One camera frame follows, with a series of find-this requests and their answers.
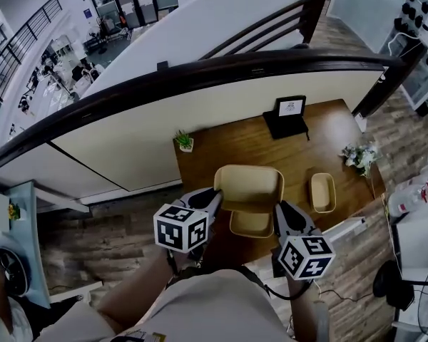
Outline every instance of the potted succulent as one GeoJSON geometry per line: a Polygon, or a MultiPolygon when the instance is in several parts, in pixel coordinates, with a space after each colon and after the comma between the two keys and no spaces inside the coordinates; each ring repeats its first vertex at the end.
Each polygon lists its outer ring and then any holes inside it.
{"type": "Polygon", "coordinates": [[[24,220],[26,217],[25,209],[21,209],[17,204],[13,204],[11,200],[8,205],[9,220],[24,220]]]}
{"type": "Polygon", "coordinates": [[[178,131],[175,141],[179,144],[179,149],[183,152],[192,152],[193,138],[190,138],[187,133],[178,131]]]}

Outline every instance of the black stand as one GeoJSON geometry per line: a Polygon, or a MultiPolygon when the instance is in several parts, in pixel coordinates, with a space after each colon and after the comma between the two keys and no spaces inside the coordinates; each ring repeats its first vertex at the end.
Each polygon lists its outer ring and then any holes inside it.
{"type": "Polygon", "coordinates": [[[306,133],[307,140],[310,140],[309,129],[302,115],[284,115],[280,117],[279,112],[273,110],[264,112],[263,117],[274,140],[301,133],[306,133]]]}

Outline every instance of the black picture frame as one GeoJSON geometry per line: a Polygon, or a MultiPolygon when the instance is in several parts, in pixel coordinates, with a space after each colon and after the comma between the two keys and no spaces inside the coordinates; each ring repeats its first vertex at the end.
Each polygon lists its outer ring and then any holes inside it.
{"type": "Polygon", "coordinates": [[[281,116],[281,115],[279,115],[279,108],[280,108],[281,103],[285,103],[286,101],[298,101],[298,100],[302,101],[301,111],[299,113],[295,113],[295,114],[291,114],[291,115],[282,115],[282,116],[292,116],[292,115],[303,116],[303,114],[305,113],[305,106],[306,106],[306,96],[304,96],[304,95],[287,96],[285,98],[276,99],[274,111],[277,112],[277,116],[281,116]]]}

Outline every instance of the office desk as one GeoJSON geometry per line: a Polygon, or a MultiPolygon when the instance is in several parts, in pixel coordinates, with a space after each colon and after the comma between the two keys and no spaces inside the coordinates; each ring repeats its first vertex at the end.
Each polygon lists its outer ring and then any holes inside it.
{"type": "MultiPolygon", "coordinates": [[[[284,200],[310,214],[322,231],[342,222],[374,199],[370,180],[345,166],[339,156],[346,145],[361,144],[362,133],[343,100],[308,105],[304,119],[310,141],[304,133],[273,140],[262,116],[191,133],[192,153],[181,152],[175,144],[184,190],[213,186],[215,172],[224,165],[271,166],[284,175],[284,200]],[[308,182],[316,172],[328,172],[335,180],[336,209],[329,214],[318,214],[310,206],[308,182]]],[[[375,197],[379,197],[385,187],[375,166],[372,180],[375,197]]],[[[267,239],[236,236],[230,232],[229,222],[230,213],[221,210],[213,226],[215,236],[205,252],[207,264],[244,264],[277,246],[275,235],[267,239]]]]}

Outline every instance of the glass door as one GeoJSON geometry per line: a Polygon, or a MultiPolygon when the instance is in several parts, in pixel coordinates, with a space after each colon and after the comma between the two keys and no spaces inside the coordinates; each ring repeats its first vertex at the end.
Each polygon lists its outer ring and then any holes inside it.
{"type": "Polygon", "coordinates": [[[141,26],[140,19],[136,12],[139,5],[136,0],[118,0],[119,8],[122,10],[123,17],[125,18],[129,29],[138,28],[141,26]]]}
{"type": "Polygon", "coordinates": [[[116,0],[129,29],[158,20],[157,0],[116,0]]]}
{"type": "Polygon", "coordinates": [[[145,24],[157,21],[156,0],[138,0],[145,24]]]}

